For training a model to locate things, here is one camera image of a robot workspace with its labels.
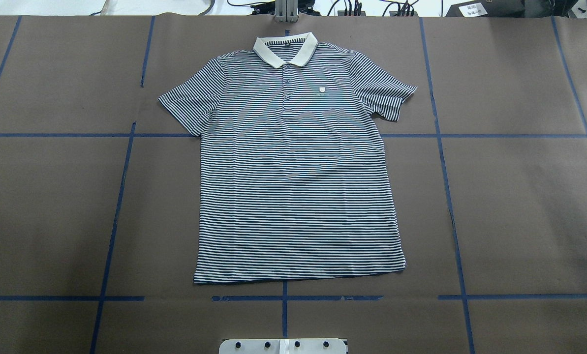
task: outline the striped polo shirt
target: striped polo shirt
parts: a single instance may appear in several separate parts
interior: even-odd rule
[[[313,33],[257,38],[159,101],[201,137],[195,283],[404,269],[377,112],[416,87]]]

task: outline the white floor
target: white floor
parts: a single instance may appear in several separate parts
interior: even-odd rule
[[[334,0],[315,0],[314,9],[325,16]],[[342,10],[344,0],[337,4],[336,10]],[[444,1],[444,13],[453,4],[467,0]],[[233,4],[245,4],[252,0],[230,0]],[[89,15],[101,11],[106,0],[0,0],[0,15]],[[210,0],[107,0],[107,14],[114,15],[154,15],[166,12],[179,14],[199,14],[208,8]],[[367,16],[381,16],[387,2],[380,0],[363,0],[363,11]],[[440,16],[441,0],[419,0],[413,7],[420,16]],[[252,13],[249,6],[234,7],[226,0],[216,0],[215,6],[208,15],[245,15]]]

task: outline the metal bracket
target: metal bracket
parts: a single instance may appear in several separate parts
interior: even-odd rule
[[[219,354],[348,354],[347,344],[339,338],[224,340]]]
[[[298,0],[276,0],[276,22],[298,22]]]

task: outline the short sleeve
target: short sleeve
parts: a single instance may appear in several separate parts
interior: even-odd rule
[[[403,102],[417,87],[406,85],[357,52],[350,65],[352,89],[372,112],[397,121]]]
[[[224,87],[225,74],[214,58],[185,83],[161,95],[158,101],[189,133],[199,136],[206,132]]]

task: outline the black cable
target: black cable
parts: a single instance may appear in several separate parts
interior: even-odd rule
[[[228,2],[228,5],[230,6],[250,6],[250,5],[261,5],[261,4],[267,4],[266,2],[251,2],[250,4],[230,4],[230,0],[226,0]]]
[[[332,4],[332,6],[331,6],[331,9],[330,9],[330,10],[329,10],[329,12],[326,14],[326,16],[330,16],[330,15],[331,15],[332,9],[334,9],[334,8],[335,8],[335,5],[337,5],[337,3],[338,3],[339,1],[341,1],[341,0],[337,0],[337,1],[335,1],[335,2]]]
[[[390,4],[387,5],[387,7],[385,8],[385,11],[383,11],[383,14],[381,15],[381,17],[385,16],[385,13],[387,12],[387,9],[390,8],[390,6],[397,4],[399,5],[399,10],[401,9],[401,3],[400,2],[396,2],[396,1],[385,1],[385,2],[389,2]]]
[[[408,5],[409,5],[409,2],[405,1],[405,4],[403,4],[403,6],[399,9],[399,14],[401,14],[400,16],[403,16],[405,11],[407,10]]]
[[[205,9],[203,13],[198,14],[198,16],[204,16],[205,14],[209,13],[210,10],[213,9],[213,6],[215,6],[215,0],[210,0],[210,6],[208,6],[208,8]]]

